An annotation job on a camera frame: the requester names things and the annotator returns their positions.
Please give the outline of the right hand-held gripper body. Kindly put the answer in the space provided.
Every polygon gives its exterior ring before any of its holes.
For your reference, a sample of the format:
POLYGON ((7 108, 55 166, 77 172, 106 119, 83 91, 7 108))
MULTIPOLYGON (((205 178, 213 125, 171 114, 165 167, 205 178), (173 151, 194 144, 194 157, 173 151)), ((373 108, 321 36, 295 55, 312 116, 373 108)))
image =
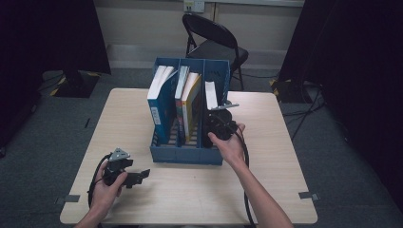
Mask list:
POLYGON ((231 112, 225 108, 208 111, 203 128, 206 134, 211 132, 220 140, 227 141, 237 132, 238 125, 231 112))

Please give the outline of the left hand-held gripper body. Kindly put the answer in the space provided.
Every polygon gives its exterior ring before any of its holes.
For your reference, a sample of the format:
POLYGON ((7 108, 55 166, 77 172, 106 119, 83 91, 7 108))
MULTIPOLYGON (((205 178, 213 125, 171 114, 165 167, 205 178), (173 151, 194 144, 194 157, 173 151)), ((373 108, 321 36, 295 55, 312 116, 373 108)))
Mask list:
POLYGON ((121 148, 116 148, 107 159, 107 166, 103 174, 105 184, 110 186, 115 182, 125 168, 121 167, 121 160, 130 160, 130 155, 121 148))

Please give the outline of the black book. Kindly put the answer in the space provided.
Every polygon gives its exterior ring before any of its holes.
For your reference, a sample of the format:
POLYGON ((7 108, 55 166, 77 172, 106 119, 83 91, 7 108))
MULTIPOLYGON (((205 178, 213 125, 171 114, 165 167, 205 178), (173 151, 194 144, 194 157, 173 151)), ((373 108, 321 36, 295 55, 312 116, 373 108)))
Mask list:
POLYGON ((217 99, 217 91, 216 85, 214 82, 205 82, 204 83, 204 95, 205 95, 205 108, 203 112, 202 118, 202 144, 205 148, 211 148, 212 143, 207 136, 208 130, 208 116, 209 113, 213 110, 216 110, 220 105, 217 99))

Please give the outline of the yellow book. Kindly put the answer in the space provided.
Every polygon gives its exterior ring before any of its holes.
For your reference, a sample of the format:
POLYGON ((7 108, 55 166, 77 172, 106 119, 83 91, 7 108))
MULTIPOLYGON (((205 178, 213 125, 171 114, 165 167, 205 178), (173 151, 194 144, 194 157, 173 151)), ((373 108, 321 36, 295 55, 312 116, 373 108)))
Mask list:
POLYGON ((199 73, 190 72, 182 94, 183 129, 186 142, 190 141, 199 118, 201 85, 202 76, 199 73))

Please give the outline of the blue plastic file rack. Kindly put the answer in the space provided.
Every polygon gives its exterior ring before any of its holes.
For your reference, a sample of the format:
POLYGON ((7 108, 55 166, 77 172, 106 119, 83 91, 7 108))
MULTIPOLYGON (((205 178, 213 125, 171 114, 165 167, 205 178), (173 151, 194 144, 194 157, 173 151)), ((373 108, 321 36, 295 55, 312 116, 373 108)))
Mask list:
POLYGON ((154 162, 168 163, 190 163, 190 164, 211 164, 221 165, 222 156, 217 147, 205 148, 202 144, 202 118, 205 108, 204 83, 214 82, 216 85, 217 99, 220 109, 227 104, 227 93, 231 78, 229 62, 226 60, 211 59, 178 59, 178 58, 158 58, 153 68, 153 78, 158 66, 172 66, 177 69, 179 78, 181 66, 189 66, 189 73, 196 72, 201 75, 200 91, 200 114, 192 137, 189 142, 183 144, 178 142, 178 121, 177 113, 174 118, 170 139, 168 143, 160 143, 155 128, 150 145, 150 151, 154 162))

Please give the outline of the red illustrated book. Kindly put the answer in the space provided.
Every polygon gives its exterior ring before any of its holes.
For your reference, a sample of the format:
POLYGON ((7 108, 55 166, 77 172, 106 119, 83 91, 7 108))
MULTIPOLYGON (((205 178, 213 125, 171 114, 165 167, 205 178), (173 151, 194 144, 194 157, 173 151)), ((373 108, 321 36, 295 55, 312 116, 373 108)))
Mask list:
POLYGON ((189 74, 189 66, 181 66, 178 78, 177 88, 175 92, 175 105, 178 121, 178 142, 183 144, 185 141, 182 113, 182 94, 186 85, 187 76, 189 74))

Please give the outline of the blue book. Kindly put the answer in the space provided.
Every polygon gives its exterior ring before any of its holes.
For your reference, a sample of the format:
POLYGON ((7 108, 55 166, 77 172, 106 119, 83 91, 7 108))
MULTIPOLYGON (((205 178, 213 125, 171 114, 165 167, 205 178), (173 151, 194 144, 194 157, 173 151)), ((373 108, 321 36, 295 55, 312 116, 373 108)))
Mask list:
POLYGON ((147 101, 160 143, 168 143, 170 139, 171 127, 176 116, 177 80, 176 68, 158 66, 148 89, 147 101))

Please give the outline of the person's left hand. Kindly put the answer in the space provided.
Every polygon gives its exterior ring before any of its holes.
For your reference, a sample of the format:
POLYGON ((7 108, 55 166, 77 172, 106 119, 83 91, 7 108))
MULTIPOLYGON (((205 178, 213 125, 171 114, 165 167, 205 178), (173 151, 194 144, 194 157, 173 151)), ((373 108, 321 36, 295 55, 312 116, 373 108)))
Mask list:
POLYGON ((111 185, 107 185, 103 180, 106 167, 107 162, 104 161, 95 179, 92 202, 90 205, 90 212, 99 219, 103 219, 107 215, 114 200, 120 196, 123 183, 127 177, 127 173, 123 172, 111 185))

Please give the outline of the person's right hand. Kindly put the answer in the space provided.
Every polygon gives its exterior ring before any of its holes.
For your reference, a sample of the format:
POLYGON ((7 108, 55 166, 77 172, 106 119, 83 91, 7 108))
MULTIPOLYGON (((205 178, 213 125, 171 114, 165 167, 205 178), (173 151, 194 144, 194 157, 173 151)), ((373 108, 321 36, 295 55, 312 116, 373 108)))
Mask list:
POLYGON ((238 124, 237 132, 227 141, 220 140, 214 133, 209 132, 211 142, 220 150, 223 159, 233 168, 240 169, 246 165, 242 147, 242 136, 245 125, 238 124))

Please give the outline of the grey tape strip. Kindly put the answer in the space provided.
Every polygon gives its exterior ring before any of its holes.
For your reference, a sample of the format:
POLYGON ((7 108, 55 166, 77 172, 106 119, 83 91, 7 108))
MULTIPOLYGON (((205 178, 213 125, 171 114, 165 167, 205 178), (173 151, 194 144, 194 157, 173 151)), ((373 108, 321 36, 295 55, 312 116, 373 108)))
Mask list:
POLYGON ((299 197, 304 199, 311 199, 312 201, 320 200, 319 194, 317 193, 310 193, 310 192, 299 192, 299 197))
POLYGON ((57 198, 55 203, 59 205, 63 205, 66 202, 78 202, 80 199, 79 195, 67 195, 65 197, 57 198))

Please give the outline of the black folding chair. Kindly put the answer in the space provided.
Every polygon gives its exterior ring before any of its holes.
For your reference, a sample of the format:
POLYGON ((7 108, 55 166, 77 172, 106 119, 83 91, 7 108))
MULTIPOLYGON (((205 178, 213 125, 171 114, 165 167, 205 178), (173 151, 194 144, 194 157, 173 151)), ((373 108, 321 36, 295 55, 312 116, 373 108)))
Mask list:
POLYGON ((227 60, 231 76, 240 81, 244 90, 241 66, 249 52, 238 45, 233 33, 225 26, 194 13, 182 16, 182 23, 188 35, 186 58, 227 60))

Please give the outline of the black stand base yellow tape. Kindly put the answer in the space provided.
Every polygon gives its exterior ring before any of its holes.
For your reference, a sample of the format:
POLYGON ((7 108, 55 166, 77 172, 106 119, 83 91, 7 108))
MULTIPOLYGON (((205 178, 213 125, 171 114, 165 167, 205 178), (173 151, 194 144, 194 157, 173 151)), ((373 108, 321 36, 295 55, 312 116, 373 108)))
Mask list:
POLYGON ((273 94, 281 104, 311 104, 313 99, 309 93, 310 88, 316 88, 321 91, 321 85, 315 84, 299 84, 293 80, 281 82, 279 80, 272 80, 270 87, 273 94))
POLYGON ((63 71, 62 79, 50 92, 54 97, 89 98, 101 75, 89 71, 63 71))

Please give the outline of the black curtain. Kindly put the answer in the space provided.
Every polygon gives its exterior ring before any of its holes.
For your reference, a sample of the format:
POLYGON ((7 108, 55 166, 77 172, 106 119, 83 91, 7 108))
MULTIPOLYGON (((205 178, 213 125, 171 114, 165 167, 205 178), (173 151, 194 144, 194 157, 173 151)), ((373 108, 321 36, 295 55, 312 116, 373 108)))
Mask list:
POLYGON ((0 0, 0 148, 52 70, 111 72, 94 0, 0 0))
POLYGON ((304 0, 279 78, 321 85, 403 212, 403 0, 304 0))

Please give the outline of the white wall socket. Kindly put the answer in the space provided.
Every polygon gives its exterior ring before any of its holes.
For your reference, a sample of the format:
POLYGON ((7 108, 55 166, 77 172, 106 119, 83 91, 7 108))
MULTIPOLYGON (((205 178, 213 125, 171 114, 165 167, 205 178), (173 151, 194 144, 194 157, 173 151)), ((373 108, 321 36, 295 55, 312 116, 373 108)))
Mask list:
POLYGON ((183 10, 185 12, 204 13, 205 2, 202 0, 183 0, 183 10))

